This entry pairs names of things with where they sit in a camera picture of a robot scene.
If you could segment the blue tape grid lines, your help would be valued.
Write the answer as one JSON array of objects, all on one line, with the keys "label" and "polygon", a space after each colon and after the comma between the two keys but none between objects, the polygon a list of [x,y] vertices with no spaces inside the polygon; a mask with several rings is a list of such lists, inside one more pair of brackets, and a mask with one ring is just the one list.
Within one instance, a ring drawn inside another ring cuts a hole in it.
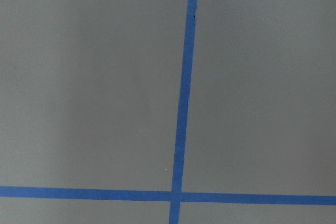
[{"label": "blue tape grid lines", "polygon": [[105,190],[1,186],[2,198],[168,202],[169,223],[178,223],[181,203],[334,206],[335,196],[183,192],[184,157],[198,0],[188,0],[174,163],[170,191]]}]

